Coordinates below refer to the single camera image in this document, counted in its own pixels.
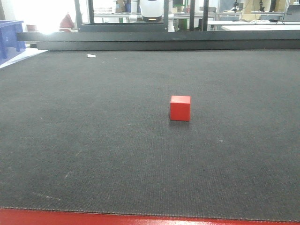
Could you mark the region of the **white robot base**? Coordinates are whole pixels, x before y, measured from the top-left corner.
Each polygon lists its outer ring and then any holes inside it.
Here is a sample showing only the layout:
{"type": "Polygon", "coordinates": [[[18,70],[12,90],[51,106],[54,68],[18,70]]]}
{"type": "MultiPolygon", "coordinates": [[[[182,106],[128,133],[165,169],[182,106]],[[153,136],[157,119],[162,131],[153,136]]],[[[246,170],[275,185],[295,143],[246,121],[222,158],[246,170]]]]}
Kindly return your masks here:
{"type": "Polygon", "coordinates": [[[141,17],[144,22],[156,23],[164,18],[168,20],[166,30],[168,32],[175,32],[172,0],[168,0],[166,4],[164,0],[132,0],[129,16],[129,20],[132,23],[138,20],[138,7],[140,8],[141,17]]]}

